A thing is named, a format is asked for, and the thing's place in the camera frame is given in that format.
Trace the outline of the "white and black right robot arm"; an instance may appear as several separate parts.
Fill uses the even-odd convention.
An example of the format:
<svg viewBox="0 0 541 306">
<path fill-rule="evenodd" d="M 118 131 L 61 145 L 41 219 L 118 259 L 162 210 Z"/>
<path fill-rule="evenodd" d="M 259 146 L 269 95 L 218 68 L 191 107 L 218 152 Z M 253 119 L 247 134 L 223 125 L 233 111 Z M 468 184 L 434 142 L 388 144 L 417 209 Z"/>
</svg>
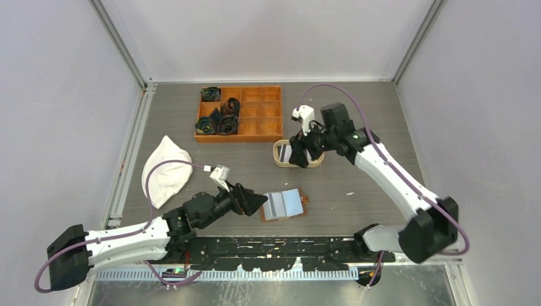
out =
<svg viewBox="0 0 541 306">
<path fill-rule="evenodd" d="M 289 163 L 307 168 L 311 160 L 334 151 L 368 174 L 402 213 L 405 224 L 372 224 L 354 234 L 354 253 L 364 262 L 379 252 L 400 252 L 414 263 L 423 263 L 458 239 L 457 203 L 441 198 L 417 182 L 389 154 L 384 144 L 368 128 L 357 129 L 342 103 L 321 109 L 322 122 L 315 111 L 301 105 L 292 111 L 292 120 L 301 124 L 290 138 Z"/>
</svg>

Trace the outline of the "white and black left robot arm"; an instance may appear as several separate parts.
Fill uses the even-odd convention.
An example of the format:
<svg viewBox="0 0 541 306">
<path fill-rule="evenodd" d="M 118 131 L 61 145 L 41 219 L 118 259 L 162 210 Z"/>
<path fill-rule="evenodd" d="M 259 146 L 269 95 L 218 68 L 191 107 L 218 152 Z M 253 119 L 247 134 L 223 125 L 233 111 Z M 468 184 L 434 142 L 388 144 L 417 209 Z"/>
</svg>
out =
<svg viewBox="0 0 541 306">
<path fill-rule="evenodd" d="M 242 184 L 220 187 L 216 195 L 197 193 L 180 207 L 151 221 L 132 226 L 86 231 L 81 224 L 67 228 L 47 247 L 49 291 L 75 287 L 101 270 L 136 261 L 182 261 L 186 244 L 229 212 L 251 216 L 268 197 Z"/>
</svg>

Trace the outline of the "brown leather card holder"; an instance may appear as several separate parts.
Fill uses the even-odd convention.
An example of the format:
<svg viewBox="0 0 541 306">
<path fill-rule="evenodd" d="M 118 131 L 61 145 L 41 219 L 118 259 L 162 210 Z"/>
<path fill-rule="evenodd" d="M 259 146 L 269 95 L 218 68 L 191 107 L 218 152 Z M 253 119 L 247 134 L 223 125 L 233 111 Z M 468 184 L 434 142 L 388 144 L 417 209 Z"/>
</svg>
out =
<svg viewBox="0 0 541 306">
<path fill-rule="evenodd" d="M 306 215 L 309 198 L 301 189 L 265 193 L 267 201 L 260 208 L 262 222 L 277 222 Z"/>
</svg>

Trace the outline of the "beige oval tray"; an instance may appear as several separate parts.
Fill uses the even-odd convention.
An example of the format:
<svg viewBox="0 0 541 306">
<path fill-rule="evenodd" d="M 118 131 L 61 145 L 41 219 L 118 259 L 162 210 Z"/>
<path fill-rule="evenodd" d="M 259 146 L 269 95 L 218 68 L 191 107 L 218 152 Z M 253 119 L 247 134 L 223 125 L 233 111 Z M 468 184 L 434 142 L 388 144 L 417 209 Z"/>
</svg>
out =
<svg viewBox="0 0 541 306">
<path fill-rule="evenodd" d="M 273 160 L 274 160 L 274 163 L 276 166 L 280 167 L 280 168 L 300 168 L 298 166 L 294 166 L 290 163 L 280 163 L 278 161 L 278 147 L 282 144 L 290 144 L 289 140 L 278 140 L 277 142 L 274 143 L 273 145 L 273 148 L 272 148 L 272 156 L 273 156 Z M 309 166 L 308 168 L 316 168 L 316 167 L 319 167 L 323 160 L 324 160 L 324 157 L 325 157 L 325 154 L 323 153 L 320 157 L 318 157 L 317 159 L 312 159 L 310 154 L 308 153 L 308 151 L 306 151 L 306 156 L 308 158 L 308 161 L 309 161 Z"/>
</svg>

